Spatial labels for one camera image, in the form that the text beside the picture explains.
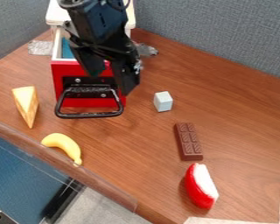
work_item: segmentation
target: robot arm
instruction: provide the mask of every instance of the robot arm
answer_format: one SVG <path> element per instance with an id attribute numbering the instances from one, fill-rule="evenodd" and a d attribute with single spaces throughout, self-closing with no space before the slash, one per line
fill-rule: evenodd
<path id="1" fill-rule="evenodd" d="M 104 60 L 111 63 L 115 82 L 127 95 L 140 82 L 141 60 L 137 48 L 125 34 L 128 22 L 123 0 L 59 0 L 71 22 L 70 33 L 74 57 L 90 76 L 104 70 Z"/>

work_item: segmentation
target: metal handle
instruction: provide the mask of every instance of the metal handle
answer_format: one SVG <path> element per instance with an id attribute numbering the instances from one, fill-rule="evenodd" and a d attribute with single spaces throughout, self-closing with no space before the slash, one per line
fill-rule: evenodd
<path id="1" fill-rule="evenodd" d="M 109 91 L 112 93 L 114 100 L 116 102 L 116 105 L 118 107 L 117 111 L 113 112 L 100 112 L 100 113 L 81 113 L 81 114 L 63 114 L 61 113 L 61 108 L 63 101 L 67 98 L 68 94 L 77 94 L 79 93 L 80 87 L 68 87 L 64 90 L 62 95 L 57 101 L 56 107 L 55 107 L 55 115 L 62 119 L 83 119 L 83 118 L 105 118 L 105 117 L 114 117 L 119 116 L 123 113 L 123 104 L 118 95 L 116 94 L 116 91 L 113 88 L 104 88 L 103 93 L 106 91 Z"/>

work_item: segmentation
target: red apple slice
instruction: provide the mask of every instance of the red apple slice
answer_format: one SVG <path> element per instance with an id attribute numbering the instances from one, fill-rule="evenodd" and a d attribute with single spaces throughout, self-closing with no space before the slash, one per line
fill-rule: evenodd
<path id="1" fill-rule="evenodd" d="M 210 209 L 219 198 L 218 191 L 204 164 L 192 164 L 185 174 L 185 189 L 192 202 Z"/>

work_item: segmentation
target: black handle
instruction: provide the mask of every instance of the black handle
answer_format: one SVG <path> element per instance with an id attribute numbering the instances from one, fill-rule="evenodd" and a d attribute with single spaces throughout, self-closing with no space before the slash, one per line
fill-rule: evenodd
<path id="1" fill-rule="evenodd" d="M 109 87 L 109 88 L 102 88 L 100 90 L 99 87 L 92 87 L 89 88 L 87 91 L 91 92 L 93 91 L 94 93 L 101 92 L 102 94 L 106 92 L 110 92 L 114 100 L 116 102 L 116 105 L 118 107 L 117 111 L 113 112 L 100 112 L 100 113 L 81 113 L 81 114 L 63 114 L 61 113 L 61 108 L 63 101 L 68 97 L 70 94 L 78 94 L 78 93 L 83 93 L 85 90 L 82 87 L 68 87 L 64 90 L 62 95 L 57 101 L 56 107 L 55 107 L 55 115 L 59 118 L 62 119 L 83 119 L 83 118 L 105 118 L 105 117 L 114 117 L 114 116 L 119 116 L 123 113 L 123 104 L 118 95 L 116 94 L 116 91 Z"/>

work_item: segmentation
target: white cube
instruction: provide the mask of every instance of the white cube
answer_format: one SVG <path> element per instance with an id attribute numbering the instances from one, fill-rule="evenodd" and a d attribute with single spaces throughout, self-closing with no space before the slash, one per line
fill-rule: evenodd
<path id="1" fill-rule="evenodd" d="M 153 103 L 158 112 L 164 112 L 172 109 L 173 99 L 168 91 L 155 93 Z"/>

